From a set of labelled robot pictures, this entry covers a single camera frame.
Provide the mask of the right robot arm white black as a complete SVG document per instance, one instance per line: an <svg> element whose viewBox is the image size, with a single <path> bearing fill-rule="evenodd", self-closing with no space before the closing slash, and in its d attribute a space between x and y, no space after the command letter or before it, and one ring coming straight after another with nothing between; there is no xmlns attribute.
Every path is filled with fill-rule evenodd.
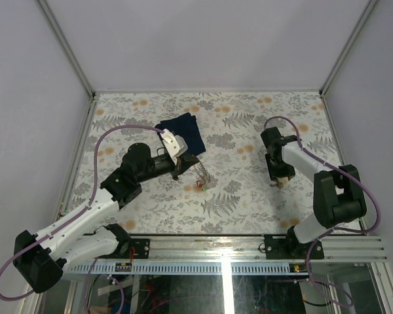
<svg viewBox="0 0 393 314"><path fill-rule="evenodd" d="M269 177L279 184L301 172L313 184L313 214L288 228L286 235L265 235L265 255L269 260L302 259L309 255L323 259L319 237L332 228L363 217L367 208L360 176L352 165L332 169L299 147L295 135L283 136L277 127L261 133Z"/></svg>

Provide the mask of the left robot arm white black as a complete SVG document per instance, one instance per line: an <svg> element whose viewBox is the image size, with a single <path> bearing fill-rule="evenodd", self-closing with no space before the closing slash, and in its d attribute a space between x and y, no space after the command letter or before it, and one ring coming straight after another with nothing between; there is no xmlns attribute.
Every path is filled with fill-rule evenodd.
<svg viewBox="0 0 393 314"><path fill-rule="evenodd" d="M131 145L121 165L101 183L91 202L36 234L25 230L16 236L14 267L40 294L53 287L73 266L96 257L125 257L130 250L130 236L118 224L108 224L99 232L90 233L89 229L138 197L143 182L165 174L177 180L198 162L188 152L174 157L165 152L153 157L148 145Z"/></svg>

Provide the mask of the keyring with tagged keys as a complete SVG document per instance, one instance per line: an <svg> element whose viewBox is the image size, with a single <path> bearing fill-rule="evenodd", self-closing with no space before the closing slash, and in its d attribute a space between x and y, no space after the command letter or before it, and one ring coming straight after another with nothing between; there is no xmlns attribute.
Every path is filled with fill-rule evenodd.
<svg viewBox="0 0 393 314"><path fill-rule="evenodd" d="M194 165L194 170L197 175L196 186L202 191L207 190L211 182L210 173L201 161Z"/></svg>

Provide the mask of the key with yellow tag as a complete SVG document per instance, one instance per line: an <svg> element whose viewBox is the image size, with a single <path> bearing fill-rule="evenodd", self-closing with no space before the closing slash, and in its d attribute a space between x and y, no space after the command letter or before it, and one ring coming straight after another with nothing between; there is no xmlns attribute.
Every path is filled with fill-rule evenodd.
<svg viewBox="0 0 393 314"><path fill-rule="evenodd" d="M284 184L280 181L276 181L270 185L270 187L277 187L277 188L282 188L283 186Z"/></svg>

